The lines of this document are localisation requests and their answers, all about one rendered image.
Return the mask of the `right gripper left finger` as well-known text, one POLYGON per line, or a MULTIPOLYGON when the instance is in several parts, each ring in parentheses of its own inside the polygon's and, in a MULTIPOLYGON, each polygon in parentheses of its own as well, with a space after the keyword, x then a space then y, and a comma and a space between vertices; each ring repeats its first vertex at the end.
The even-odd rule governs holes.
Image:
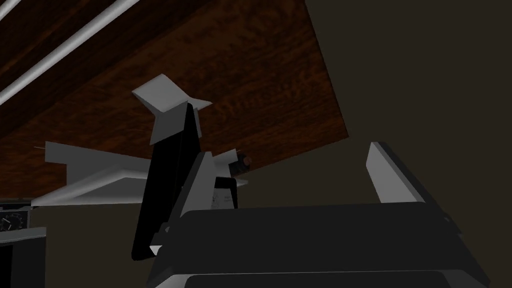
POLYGON ((212 153, 209 151, 200 152, 189 171, 168 219, 168 233, 185 213, 211 209, 215 181, 216 168, 212 153))

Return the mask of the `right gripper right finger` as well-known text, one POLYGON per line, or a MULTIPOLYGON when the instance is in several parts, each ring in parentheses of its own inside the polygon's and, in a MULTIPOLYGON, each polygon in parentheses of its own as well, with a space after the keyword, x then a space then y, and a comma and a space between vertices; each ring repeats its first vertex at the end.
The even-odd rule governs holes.
POLYGON ((370 143, 365 166, 382 206, 415 220, 452 221, 386 142, 370 143))

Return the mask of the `brown wooden cupboard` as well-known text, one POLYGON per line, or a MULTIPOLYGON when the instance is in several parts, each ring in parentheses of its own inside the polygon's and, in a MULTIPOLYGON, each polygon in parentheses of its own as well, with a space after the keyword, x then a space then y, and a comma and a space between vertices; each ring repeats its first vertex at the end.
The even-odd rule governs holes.
POLYGON ((154 116, 132 91, 161 74, 211 102, 202 147, 253 169, 349 136, 305 0, 139 0, 0 105, 0 198, 65 184, 45 142, 149 159, 154 116))

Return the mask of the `black appliance with dial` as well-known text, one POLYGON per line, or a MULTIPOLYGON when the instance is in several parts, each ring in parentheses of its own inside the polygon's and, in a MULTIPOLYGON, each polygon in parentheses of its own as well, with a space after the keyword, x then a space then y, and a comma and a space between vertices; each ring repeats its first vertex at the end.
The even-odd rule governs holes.
POLYGON ((0 198, 0 288, 46 288, 47 228, 28 198, 0 198))

